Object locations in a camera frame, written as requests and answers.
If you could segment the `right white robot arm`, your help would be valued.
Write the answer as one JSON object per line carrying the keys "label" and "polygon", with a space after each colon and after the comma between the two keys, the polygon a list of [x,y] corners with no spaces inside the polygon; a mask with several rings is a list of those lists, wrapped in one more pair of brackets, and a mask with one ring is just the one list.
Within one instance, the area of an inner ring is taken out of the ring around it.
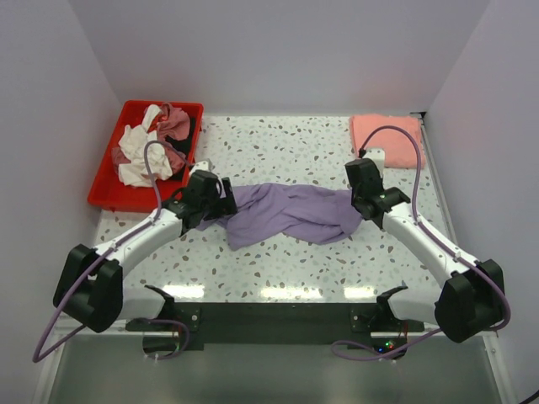
{"label": "right white robot arm", "polygon": [[451,341],[461,343],[483,331],[496,331],[510,319],[502,268],[492,259],[480,261],[457,247],[417,209],[417,198],[385,188],[369,158],[348,162],[352,206],[366,221],[401,242],[440,286],[439,294],[414,293],[398,287],[378,297],[398,320],[436,325]]}

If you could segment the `lavender t-shirt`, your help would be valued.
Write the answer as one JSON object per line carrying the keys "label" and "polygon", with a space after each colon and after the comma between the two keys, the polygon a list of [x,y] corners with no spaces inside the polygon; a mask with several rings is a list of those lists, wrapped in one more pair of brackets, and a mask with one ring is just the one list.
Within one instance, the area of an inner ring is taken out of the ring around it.
{"label": "lavender t-shirt", "polygon": [[338,242],[354,234],[362,222],[348,189],[262,183],[237,186],[232,191],[237,213],[204,221],[196,229],[224,228],[233,251],[280,233],[317,245]]}

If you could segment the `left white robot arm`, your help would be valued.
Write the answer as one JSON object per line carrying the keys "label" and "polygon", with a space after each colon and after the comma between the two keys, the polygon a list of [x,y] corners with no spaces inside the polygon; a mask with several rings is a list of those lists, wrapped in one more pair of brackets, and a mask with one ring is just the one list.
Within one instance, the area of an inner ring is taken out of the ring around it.
{"label": "left white robot arm", "polygon": [[67,255],[53,297],[54,307],[95,331],[117,320],[154,319],[173,304],[170,295],[146,286],[128,290],[124,279],[159,248],[195,229],[202,221],[233,215],[236,201],[229,178],[197,170],[178,199],[163,201],[129,231],[96,247],[79,244]]}

